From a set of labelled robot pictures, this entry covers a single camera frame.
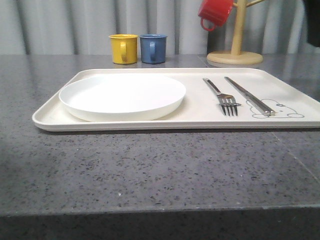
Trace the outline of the yellow enamel mug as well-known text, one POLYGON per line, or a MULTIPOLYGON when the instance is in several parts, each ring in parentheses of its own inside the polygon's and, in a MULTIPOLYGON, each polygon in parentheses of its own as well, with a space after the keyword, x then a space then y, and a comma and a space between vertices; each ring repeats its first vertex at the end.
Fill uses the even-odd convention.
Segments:
POLYGON ((113 63, 129 65, 138 61, 138 35, 113 34, 109 36, 109 39, 113 63))

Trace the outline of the white round plate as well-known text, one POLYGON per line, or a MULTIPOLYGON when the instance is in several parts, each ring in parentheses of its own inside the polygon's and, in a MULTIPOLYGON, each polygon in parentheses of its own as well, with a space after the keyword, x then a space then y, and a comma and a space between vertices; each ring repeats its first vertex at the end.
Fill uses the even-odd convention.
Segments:
POLYGON ((175 111, 186 91, 161 74, 115 73, 73 82, 58 97, 70 114, 85 121, 150 121, 175 111))

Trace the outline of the silver metal fork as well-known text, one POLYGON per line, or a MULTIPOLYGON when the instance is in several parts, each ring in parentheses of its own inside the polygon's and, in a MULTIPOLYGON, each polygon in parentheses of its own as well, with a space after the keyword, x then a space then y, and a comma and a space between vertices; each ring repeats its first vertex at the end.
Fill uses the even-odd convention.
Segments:
POLYGON ((233 95, 222 93, 218 87, 209 79, 204 77, 203 81, 209 85, 218 99, 219 106, 221 107, 222 113, 226 117, 237 117, 238 116, 238 103, 233 95))

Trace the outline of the grey curtain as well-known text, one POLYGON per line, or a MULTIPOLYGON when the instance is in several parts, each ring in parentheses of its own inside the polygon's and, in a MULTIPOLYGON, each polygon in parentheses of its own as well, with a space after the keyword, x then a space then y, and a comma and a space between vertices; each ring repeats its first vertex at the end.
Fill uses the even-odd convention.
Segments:
MULTIPOLYGON (((198 0, 3 0, 2 55, 109 55, 113 34, 164 34, 167 53, 229 50, 236 14, 212 32, 198 0)), ((307 42, 301 0, 265 0, 246 12, 242 48, 262 54, 319 53, 307 42)))

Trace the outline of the wooden mug tree stand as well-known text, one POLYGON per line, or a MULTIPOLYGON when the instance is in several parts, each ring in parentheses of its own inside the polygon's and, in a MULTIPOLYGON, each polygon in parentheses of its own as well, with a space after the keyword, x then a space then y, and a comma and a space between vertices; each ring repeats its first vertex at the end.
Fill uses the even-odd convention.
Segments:
POLYGON ((210 52, 206 59, 213 63, 229 64, 229 65, 254 65, 263 62, 263 56, 259 53, 242 51, 244 27, 246 20, 247 8, 261 3, 264 0, 238 0, 233 3, 236 8, 235 25, 231 50, 210 52))

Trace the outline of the red enamel mug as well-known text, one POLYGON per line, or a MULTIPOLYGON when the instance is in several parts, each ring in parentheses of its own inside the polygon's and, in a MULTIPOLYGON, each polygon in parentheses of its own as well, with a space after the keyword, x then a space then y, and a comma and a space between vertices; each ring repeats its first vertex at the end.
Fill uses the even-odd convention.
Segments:
POLYGON ((206 31, 213 31, 227 21, 232 8, 232 0, 203 0, 198 10, 200 25, 206 31))

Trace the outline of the cream rabbit print tray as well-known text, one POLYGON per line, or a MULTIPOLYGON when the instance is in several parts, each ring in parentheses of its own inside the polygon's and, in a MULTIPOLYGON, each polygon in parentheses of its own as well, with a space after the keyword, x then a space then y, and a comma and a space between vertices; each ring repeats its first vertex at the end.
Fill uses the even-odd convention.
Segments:
POLYGON ((90 77, 123 74, 156 74, 173 78, 186 87, 181 105, 172 113, 149 121, 85 121, 70 114, 54 94, 32 116, 34 124, 51 132, 161 130, 161 129, 307 129, 320 126, 318 101, 254 68, 127 68, 88 69, 77 73, 71 82, 90 77), (267 106, 275 116, 264 116, 241 96, 226 77, 240 84, 267 106), (238 115, 224 116, 213 90, 204 82, 209 78, 224 93, 239 103, 238 115))

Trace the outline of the silver metal chopstick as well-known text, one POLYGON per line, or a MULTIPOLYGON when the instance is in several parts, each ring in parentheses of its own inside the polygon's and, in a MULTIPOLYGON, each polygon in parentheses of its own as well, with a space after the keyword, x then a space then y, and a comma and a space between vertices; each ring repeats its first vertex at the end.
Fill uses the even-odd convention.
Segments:
POLYGON ((266 105, 262 100, 258 99, 248 90, 236 83, 230 77, 224 77, 245 99, 254 118, 268 118, 275 116, 276 112, 266 105))
POLYGON ((273 117, 276 115, 276 112, 271 107, 266 105, 264 102, 262 102, 244 87, 236 83, 230 77, 225 76, 224 79, 228 83, 230 83, 246 100, 248 100, 261 114, 266 117, 273 117))

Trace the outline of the blue enamel mug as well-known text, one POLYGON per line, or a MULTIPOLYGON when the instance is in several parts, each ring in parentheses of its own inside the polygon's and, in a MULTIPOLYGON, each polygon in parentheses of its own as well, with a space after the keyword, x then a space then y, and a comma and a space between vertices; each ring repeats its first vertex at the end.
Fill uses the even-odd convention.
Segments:
POLYGON ((139 36, 141 61, 146 64, 161 64, 166 61, 167 36, 143 34, 139 36))

